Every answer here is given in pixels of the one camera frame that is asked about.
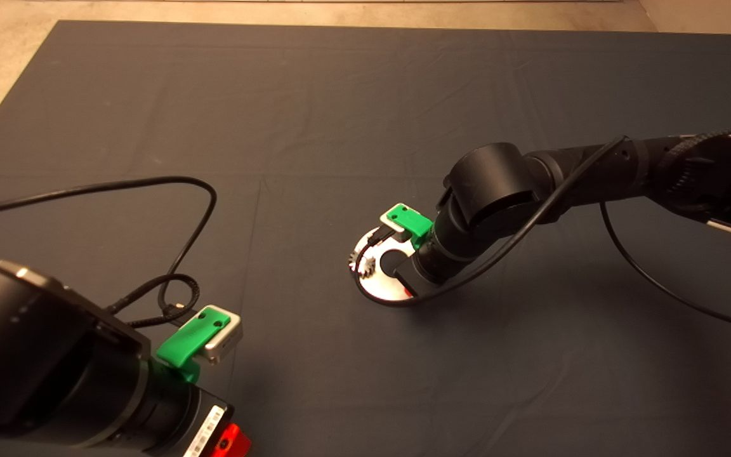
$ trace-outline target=cable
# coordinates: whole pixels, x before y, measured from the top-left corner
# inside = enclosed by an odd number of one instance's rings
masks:
[[[197,240],[205,228],[206,223],[211,219],[214,208],[216,206],[217,194],[214,187],[203,180],[196,179],[191,176],[157,176],[152,178],[142,178],[136,180],[119,180],[118,182],[104,182],[92,185],[81,185],[78,187],[72,187],[63,190],[54,190],[43,194],[30,195],[28,197],[18,197],[18,199],[3,200],[0,202],[0,211],[7,211],[15,208],[22,208],[22,206],[35,205],[42,202],[50,202],[52,200],[66,199],[67,197],[75,197],[78,195],[85,194],[98,194],[101,192],[110,192],[113,190],[127,190],[136,189],[140,187],[150,187],[154,185],[166,185],[166,184],[187,184],[195,185],[207,191],[209,194],[209,202],[205,208],[205,213],[202,215],[199,223],[195,227],[191,236],[186,240],[185,245],[180,249],[179,254],[176,255],[171,266],[168,267],[168,274],[176,272],[177,267],[182,263],[182,259],[191,250],[191,246]],[[166,303],[165,293],[168,290],[168,283],[163,282],[162,287],[157,295],[157,306],[160,307],[163,312],[170,310],[171,307]],[[181,317],[179,312],[176,312],[177,317]]]
[[[537,223],[539,223],[539,221],[546,216],[548,211],[550,211],[552,208],[554,208],[554,205],[560,202],[560,199],[562,199],[563,195],[565,195],[568,191],[571,190],[572,187],[574,187],[574,184],[577,182],[577,180],[583,177],[583,174],[585,174],[592,165],[594,165],[598,160],[603,158],[603,156],[605,156],[611,150],[618,147],[618,145],[620,145],[623,141],[626,141],[626,136],[618,136],[611,142],[603,145],[603,147],[600,147],[597,151],[595,151],[594,154],[589,156],[588,159],[584,160],[583,163],[580,164],[573,173],[571,173],[560,185],[557,186],[554,192],[552,192],[551,195],[549,195],[548,199],[546,199],[540,205],[540,207],[537,209],[536,212],[534,212],[530,219],[527,220],[522,227],[520,227],[516,234],[514,234],[510,238],[507,238],[506,242],[504,242],[504,244],[499,247],[498,251],[493,253],[493,255],[491,255],[491,257],[488,258],[487,261],[485,261],[481,266],[476,268],[475,271],[470,273],[470,275],[467,275],[467,277],[459,279],[458,281],[453,281],[449,284],[445,284],[445,286],[436,290],[435,292],[427,293],[427,295],[421,295],[419,297],[408,298],[406,300],[392,301],[386,300],[384,298],[374,297],[374,295],[368,293],[365,287],[363,287],[363,284],[360,282],[360,276],[357,274],[357,272],[360,271],[360,262],[362,262],[363,256],[365,255],[366,251],[382,241],[375,239],[373,244],[371,244],[374,237],[370,237],[368,242],[365,244],[365,247],[360,250],[360,253],[357,254],[357,259],[354,261],[352,277],[354,278],[354,283],[357,285],[357,289],[360,290],[360,292],[365,295],[366,298],[374,301],[375,303],[379,303],[387,307],[410,307],[414,306],[415,304],[421,303],[422,301],[429,300],[430,298],[443,295],[444,293],[450,292],[453,289],[457,289],[461,286],[464,286],[464,284],[475,280],[477,277],[480,277],[480,275],[484,274],[487,270],[489,270],[496,263],[498,263],[515,246],[517,246],[517,244],[534,228],[534,226],[536,226]]]
[[[611,218],[609,217],[609,209],[607,209],[607,206],[605,205],[605,202],[600,203],[600,213],[603,216],[603,223],[605,225],[605,229],[609,232],[609,236],[611,237],[611,241],[614,243],[614,246],[617,246],[617,251],[622,254],[622,257],[626,260],[630,266],[633,267],[633,269],[636,270],[636,272],[639,273],[643,278],[647,280],[647,282],[653,284],[657,289],[661,290],[662,292],[666,293],[667,295],[670,295],[670,297],[675,298],[676,301],[681,303],[682,305],[685,305],[687,307],[690,307],[697,312],[701,312],[703,314],[706,314],[708,316],[714,317],[716,319],[720,319],[721,321],[728,322],[731,324],[731,315],[725,315],[717,312],[716,310],[708,309],[707,307],[703,307],[699,304],[692,303],[692,301],[687,300],[686,298],[682,298],[682,296],[678,295],[678,293],[673,292],[672,290],[668,289],[664,284],[660,283],[656,278],[653,278],[650,273],[646,272],[644,268],[642,268],[639,263],[637,263],[636,260],[631,257],[630,253],[627,251],[624,246],[622,246],[622,242],[620,241],[619,237],[617,236],[617,232],[614,231],[613,225],[611,224]]]
[[[144,284],[141,284],[139,287],[129,292],[128,295],[126,295],[124,298],[120,298],[118,301],[115,301],[113,304],[105,307],[104,310],[110,314],[117,314],[121,312],[121,310],[124,310],[128,305],[134,303],[134,301],[142,298],[144,295],[146,295],[146,293],[151,292],[151,290],[155,287],[162,286],[162,284],[168,284],[171,281],[182,281],[186,284],[186,286],[191,289],[191,299],[188,301],[188,304],[177,310],[177,312],[172,312],[168,315],[152,317],[150,319],[140,319],[140,321],[131,321],[128,322],[128,325],[134,327],[135,329],[139,329],[140,327],[150,327],[151,325],[159,325],[165,324],[166,322],[171,322],[174,319],[180,318],[183,315],[188,314],[188,311],[193,309],[194,305],[197,304],[197,301],[199,300],[199,284],[194,278],[189,277],[189,275],[183,275],[182,273],[169,273],[166,275],[159,275],[158,277],[145,281]]]

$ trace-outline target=gear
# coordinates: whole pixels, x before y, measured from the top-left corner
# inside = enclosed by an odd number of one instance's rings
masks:
[[[359,252],[354,251],[348,255],[348,269],[354,270],[354,263],[357,261],[357,255],[359,254]],[[360,261],[360,279],[371,277],[376,271],[377,260],[374,257],[363,257]]]

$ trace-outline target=barcode sticker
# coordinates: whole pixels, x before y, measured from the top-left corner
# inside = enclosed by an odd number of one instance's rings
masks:
[[[211,435],[214,433],[216,425],[218,425],[222,416],[224,416],[224,408],[214,405],[211,408],[211,412],[205,418],[205,421],[202,422],[197,436],[191,441],[191,446],[188,446],[188,451],[185,451],[182,457],[199,457],[202,449],[205,448],[206,443],[211,439]]]

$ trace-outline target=dark gray mat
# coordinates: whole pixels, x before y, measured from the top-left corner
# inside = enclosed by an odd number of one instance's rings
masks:
[[[62,22],[0,106],[0,199],[161,174],[217,186],[182,271],[243,315],[203,385],[255,455],[725,455],[731,326],[637,277],[595,208],[419,309],[360,297],[345,258],[397,201],[432,215],[477,145],[726,127],[730,36]],[[3,213],[0,256],[107,304],[165,270],[203,203],[168,187]],[[731,314],[730,236],[642,200],[612,217],[650,271]]]

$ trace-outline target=concrete floor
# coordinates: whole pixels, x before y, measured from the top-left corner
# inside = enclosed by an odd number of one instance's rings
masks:
[[[70,20],[446,29],[731,32],[731,0],[609,3],[196,3],[0,0],[0,102],[53,24]]]

